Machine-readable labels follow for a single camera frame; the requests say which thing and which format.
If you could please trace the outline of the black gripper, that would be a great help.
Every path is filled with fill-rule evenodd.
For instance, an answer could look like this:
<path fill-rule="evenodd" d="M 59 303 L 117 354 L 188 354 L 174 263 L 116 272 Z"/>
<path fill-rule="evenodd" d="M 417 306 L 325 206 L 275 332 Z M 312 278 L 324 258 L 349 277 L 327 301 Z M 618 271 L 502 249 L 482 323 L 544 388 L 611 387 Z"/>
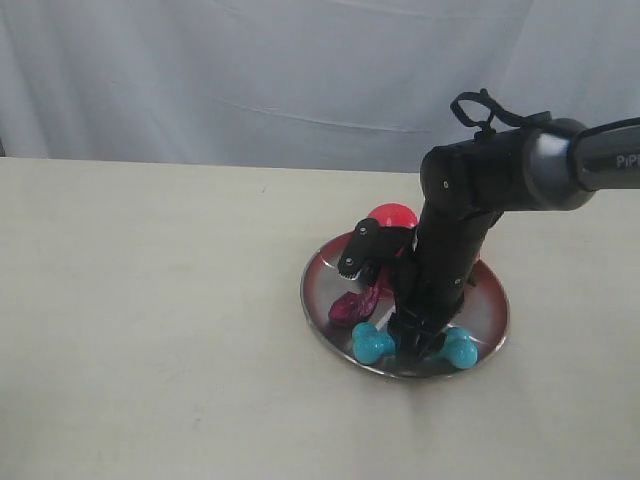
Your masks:
<path fill-rule="evenodd" d="M 394 275 L 395 307 L 388 334 L 396 352 L 427 358 L 446 342 L 446 324 L 464 302 L 464 288 L 475 256 L 491 227 L 495 211 L 473 211 L 460 218 L 427 201 L 412 243 Z"/>

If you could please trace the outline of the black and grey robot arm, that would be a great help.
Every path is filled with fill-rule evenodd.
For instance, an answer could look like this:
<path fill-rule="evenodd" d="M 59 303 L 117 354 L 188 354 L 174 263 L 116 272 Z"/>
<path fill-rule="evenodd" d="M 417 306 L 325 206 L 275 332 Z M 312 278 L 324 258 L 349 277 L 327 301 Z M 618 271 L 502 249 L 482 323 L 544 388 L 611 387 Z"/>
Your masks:
<path fill-rule="evenodd" d="M 639 121 L 587 128 L 570 119 L 446 146 L 423 158 L 425 203 L 393 277 L 388 324 L 399 353 L 423 359 L 464 303 L 488 231 L 506 212 L 571 211 L 599 190 L 639 186 Z"/>

